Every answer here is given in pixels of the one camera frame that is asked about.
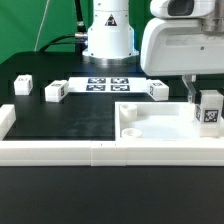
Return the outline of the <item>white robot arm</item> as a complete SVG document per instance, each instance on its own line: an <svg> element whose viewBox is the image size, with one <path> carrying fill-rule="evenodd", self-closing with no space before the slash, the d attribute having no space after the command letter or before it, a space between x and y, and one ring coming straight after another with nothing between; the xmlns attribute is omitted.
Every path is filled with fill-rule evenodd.
<svg viewBox="0 0 224 224"><path fill-rule="evenodd" d="M224 73L224 0L151 0L141 49L134 47L129 0L93 0L85 60L122 63L138 56L149 76L180 75L196 100L193 77Z"/></svg>

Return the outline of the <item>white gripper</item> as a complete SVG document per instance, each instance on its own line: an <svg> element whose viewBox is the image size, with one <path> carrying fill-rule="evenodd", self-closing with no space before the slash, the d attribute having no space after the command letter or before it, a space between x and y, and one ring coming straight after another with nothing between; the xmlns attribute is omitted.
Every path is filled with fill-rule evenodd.
<svg viewBox="0 0 224 224"><path fill-rule="evenodd" d="M183 75L188 102L200 103L198 74L224 73L224 0L152 0L140 65L149 76Z"/></svg>

